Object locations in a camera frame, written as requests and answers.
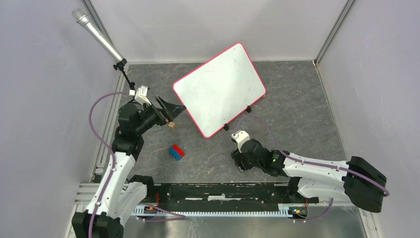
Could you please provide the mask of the pink framed whiteboard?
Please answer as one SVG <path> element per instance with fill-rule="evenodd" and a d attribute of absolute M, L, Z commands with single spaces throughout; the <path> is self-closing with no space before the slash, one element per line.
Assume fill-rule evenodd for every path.
<path fill-rule="evenodd" d="M 241 42 L 176 80 L 172 89 L 204 138 L 214 136 L 266 95 Z"/>

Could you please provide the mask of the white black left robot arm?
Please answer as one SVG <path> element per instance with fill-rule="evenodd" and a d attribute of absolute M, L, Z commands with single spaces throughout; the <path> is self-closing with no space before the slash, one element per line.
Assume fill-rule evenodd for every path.
<path fill-rule="evenodd" d="M 83 212 L 76 212 L 72 227 L 77 238 L 121 238 L 124 226 L 136 206 L 150 202 L 156 195 L 153 178 L 133 176 L 124 184 L 144 145 L 143 134 L 155 125 L 163 126 L 179 116 L 186 107 L 171 104 L 156 96 L 160 105 L 134 103 L 119 108 L 118 127 L 110 149 L 109 164 L 98 189 Z"/>

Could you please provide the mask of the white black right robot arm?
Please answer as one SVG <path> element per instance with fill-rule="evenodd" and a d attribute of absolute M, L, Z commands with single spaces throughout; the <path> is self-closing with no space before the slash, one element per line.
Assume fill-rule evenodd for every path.
<path fill-rule="evenodd" d="M 286 196 L 292 202 L 303 198 L 333 198 L 379 213 L 383 199 L 389 195 L 385 189 L 386 176 L 362 157 L 324 161 L 288 151 L 268 150 L 256 139 L 249 139 L 238 144 L 231 158 L 244 171 L 258 168 L 272 177 L 289 178 Z"/>

